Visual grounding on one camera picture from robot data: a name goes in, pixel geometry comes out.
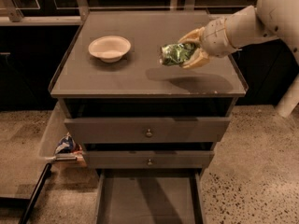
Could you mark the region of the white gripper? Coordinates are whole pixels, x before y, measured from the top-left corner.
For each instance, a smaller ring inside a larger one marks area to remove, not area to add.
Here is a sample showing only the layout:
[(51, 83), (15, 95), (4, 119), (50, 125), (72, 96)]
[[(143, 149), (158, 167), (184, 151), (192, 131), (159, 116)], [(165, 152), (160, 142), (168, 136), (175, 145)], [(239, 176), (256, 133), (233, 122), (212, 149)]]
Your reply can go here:
[(210, 21), (206, 27), (194, 29), (183, 36), (179, 43), (199, 44), (202, 49), (197, 49), (192, 57), (180, 67), (193, 69), (209, 63), (210, 56), (224, 57), (237, 51), (228, 38), (225, 18)]

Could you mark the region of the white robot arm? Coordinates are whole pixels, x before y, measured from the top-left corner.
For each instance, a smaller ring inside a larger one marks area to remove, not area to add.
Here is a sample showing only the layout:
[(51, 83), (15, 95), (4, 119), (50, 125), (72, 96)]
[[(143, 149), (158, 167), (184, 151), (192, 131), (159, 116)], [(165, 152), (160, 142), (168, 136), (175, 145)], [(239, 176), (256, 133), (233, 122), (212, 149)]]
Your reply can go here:
[(228, 17), (196, 28), (179, 41), (199, 46), (185, 69), (201, 67), (213, 57), (224, 57), (251, 44), (280, 39), (299, 62), (299, 0), (257, 0)]

